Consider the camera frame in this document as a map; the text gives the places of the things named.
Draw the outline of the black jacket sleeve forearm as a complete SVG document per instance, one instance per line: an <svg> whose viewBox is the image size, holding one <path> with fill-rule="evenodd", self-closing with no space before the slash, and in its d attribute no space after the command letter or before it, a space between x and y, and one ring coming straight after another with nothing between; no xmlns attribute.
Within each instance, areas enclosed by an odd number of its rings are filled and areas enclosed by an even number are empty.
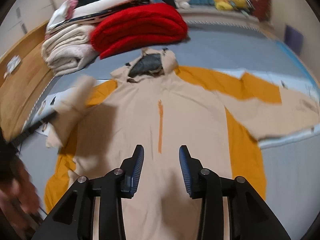
<svg viewBox="0 0 320 240"><path fill-rule="evenodd" d="M18 156L17 149L11 143L8 143L4 137L1 129L1 144L0 144L0 172L1 183L11 181L18 175Z"/></svg>

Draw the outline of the person's left hand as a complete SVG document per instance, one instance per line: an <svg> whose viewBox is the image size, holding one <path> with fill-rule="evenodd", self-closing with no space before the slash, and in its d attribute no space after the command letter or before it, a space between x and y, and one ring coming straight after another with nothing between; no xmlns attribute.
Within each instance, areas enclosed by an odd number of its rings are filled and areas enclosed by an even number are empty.
<svg viewBox="0 0 320 240"><path fill-rule="evenodd" d="M19 229L28 227L27 220L14 208L11 201L19 200L24 213L37 213L40 207L40 199L36 187L30 180L30 175L25 169L23 162L18 159L17 171L19 178L11 182L1 183L1 210L9 223Z"/></svg>

